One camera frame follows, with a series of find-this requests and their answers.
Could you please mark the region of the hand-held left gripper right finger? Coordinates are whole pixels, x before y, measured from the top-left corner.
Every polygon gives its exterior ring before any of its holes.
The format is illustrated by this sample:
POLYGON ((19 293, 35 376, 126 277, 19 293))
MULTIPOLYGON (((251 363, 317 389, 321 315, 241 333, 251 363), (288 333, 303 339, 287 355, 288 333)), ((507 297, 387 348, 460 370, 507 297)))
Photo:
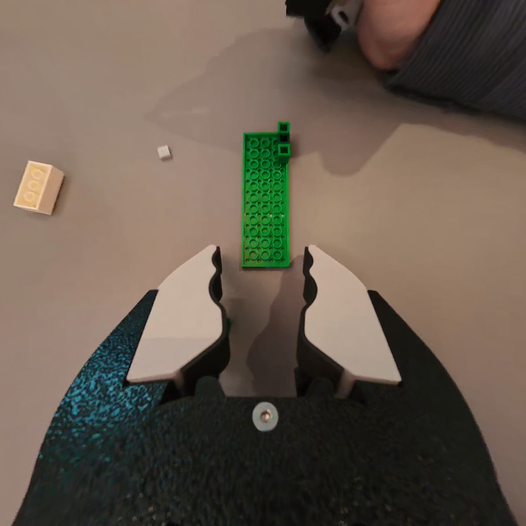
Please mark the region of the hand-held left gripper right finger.
POLYGON ((305 248, 295 386, 305 396, 316 378, 337 398, 356 382, 390 387, 402 378, 366 286, 316 245, 305 248))

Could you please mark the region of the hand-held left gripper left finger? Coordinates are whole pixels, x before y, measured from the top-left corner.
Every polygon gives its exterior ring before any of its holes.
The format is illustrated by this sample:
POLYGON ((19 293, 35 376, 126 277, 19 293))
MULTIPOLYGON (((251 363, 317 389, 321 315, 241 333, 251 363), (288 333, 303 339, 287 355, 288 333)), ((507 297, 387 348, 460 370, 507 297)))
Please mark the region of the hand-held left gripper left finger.
POLYGON ((128 369, 129 384, 171 382, 188 396, 201 378, 219 378, 230 359, 221 273, 220 247, 209 245, 158 286, 128 369))

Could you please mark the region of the green studded baseplate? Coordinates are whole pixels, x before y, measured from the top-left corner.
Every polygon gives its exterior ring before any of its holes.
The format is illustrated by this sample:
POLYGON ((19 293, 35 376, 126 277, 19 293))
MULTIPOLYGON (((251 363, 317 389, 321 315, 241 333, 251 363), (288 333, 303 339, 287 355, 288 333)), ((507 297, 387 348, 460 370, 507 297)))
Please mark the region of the green studded baseplate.
POLYGON ((241 267, 244 269, 290 266, 289 162, 280 165, 278 143, 277 131, 243 136, 241 267))

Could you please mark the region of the person's right forearm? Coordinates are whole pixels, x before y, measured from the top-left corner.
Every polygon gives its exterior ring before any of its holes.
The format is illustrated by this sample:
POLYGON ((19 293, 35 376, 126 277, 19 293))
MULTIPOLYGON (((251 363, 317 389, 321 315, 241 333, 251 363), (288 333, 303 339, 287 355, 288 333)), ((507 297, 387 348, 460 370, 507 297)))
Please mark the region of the person's right forearm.
POLYGON ((441 1, 384 78, 404 97, 525 121, 525 1, 441 1))

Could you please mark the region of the grey desk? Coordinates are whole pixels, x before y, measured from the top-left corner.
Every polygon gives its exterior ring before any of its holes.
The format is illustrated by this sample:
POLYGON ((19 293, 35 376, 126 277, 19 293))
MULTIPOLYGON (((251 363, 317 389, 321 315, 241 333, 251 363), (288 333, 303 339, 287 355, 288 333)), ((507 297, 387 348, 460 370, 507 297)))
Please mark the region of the grey desk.
POLYGON ((82 366, 208 245, 224 391, 295 395, 310 244, 442 362, 525 525, 525 124, 387 91, 283 1, 1 1, 1 525, 82 366), (290 266, 244 269, 243 137, 279 121, 290 266), (64 173, 51 216, 13 206, 28 161, 64 173))

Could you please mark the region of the person's right hand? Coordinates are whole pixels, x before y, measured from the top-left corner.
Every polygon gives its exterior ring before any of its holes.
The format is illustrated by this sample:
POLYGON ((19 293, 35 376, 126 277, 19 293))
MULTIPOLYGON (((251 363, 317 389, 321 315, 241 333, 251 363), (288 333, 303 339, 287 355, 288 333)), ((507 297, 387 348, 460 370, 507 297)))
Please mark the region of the person's right hand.
POLYGON ((363 1, 357 39, 365 58, 379 70, 398 69, 431 22, 440 1, 363 1))

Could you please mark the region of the cream toy brick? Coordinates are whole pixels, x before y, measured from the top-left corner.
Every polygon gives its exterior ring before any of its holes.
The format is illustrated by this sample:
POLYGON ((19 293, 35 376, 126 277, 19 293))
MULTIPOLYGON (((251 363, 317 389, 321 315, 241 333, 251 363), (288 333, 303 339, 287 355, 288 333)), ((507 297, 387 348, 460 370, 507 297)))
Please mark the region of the cream toy brick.
POLYGON ((13 206, 51 216, 54 212, 64 173, 51 164, 28 161, 13 206))

